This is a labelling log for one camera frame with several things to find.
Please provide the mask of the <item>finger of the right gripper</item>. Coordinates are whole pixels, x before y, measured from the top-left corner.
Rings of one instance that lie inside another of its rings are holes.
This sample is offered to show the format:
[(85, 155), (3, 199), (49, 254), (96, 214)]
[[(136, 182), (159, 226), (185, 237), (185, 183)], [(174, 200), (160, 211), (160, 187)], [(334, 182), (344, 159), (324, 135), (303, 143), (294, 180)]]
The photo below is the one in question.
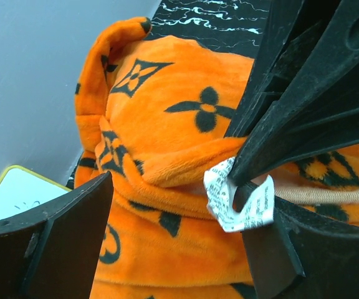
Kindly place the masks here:
[(272, 1), (226, 132), (243, 137), (230, 180), (359, 144), (359, 1)]

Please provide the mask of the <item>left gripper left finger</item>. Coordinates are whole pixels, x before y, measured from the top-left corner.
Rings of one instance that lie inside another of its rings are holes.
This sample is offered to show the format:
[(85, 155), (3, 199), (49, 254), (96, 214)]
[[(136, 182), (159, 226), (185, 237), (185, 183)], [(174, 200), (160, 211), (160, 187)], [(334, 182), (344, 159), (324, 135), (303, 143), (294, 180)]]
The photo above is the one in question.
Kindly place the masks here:
[(112, 194), (105, 173), (0, 220), (0, 298), (88, 298)]

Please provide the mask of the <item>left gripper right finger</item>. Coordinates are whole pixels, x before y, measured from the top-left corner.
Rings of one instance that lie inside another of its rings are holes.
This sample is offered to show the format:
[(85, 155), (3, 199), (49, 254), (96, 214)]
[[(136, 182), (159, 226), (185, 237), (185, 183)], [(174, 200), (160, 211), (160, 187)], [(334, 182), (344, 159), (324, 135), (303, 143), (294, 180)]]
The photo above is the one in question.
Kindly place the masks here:
[(359, 298), (359, 227), (276, 197), (242, 239), (257, 298)]

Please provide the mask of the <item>orange patterned pillowcase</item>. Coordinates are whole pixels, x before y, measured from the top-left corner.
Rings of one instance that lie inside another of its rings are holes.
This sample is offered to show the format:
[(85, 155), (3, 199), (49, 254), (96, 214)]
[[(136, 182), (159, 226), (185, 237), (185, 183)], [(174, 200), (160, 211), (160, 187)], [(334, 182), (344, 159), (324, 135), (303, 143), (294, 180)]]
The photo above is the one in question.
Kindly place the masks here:
[(75, 187), (111, 172), (92, 298), (254, 298), (239, 233), (207, 210), (204, 173), (234, 156), (225, 132), (252, 59), (192, 39), (147, 40), (145, 17), (105, 29), (75, 92)]

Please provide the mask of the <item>white pillow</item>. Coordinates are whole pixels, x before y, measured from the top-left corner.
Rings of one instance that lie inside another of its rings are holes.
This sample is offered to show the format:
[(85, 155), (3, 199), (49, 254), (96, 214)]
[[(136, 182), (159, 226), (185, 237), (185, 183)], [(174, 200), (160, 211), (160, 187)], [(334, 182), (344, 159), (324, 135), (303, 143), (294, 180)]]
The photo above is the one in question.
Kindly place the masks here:
[(273, 177), (274, 193), (286, 201), (300, 205), (359, 204), (359, 189), (339, 191), (297, 184), (294, 179)]

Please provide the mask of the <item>white care label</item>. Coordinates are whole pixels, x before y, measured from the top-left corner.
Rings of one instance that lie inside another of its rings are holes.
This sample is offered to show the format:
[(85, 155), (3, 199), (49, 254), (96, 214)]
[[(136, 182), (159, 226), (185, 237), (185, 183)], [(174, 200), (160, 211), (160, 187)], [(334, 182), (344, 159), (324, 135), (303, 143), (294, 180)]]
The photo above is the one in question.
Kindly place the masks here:
[(204, 173), (207, 209), (227, 233), (242, 232), (274, 222), (275, 193), (271, 176), (256, 185), (237, 187), (229, 178), (234, 158), (226, 159)]

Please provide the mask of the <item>small whiteboard yellow frame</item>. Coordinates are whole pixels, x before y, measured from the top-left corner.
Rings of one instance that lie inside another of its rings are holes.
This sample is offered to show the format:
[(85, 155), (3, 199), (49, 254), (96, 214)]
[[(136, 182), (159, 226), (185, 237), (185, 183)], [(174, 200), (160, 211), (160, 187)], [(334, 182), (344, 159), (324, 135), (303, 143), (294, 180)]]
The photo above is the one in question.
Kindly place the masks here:
[(0, 175), (0, 220), (45, 204), (71, 190), (20, 165)]

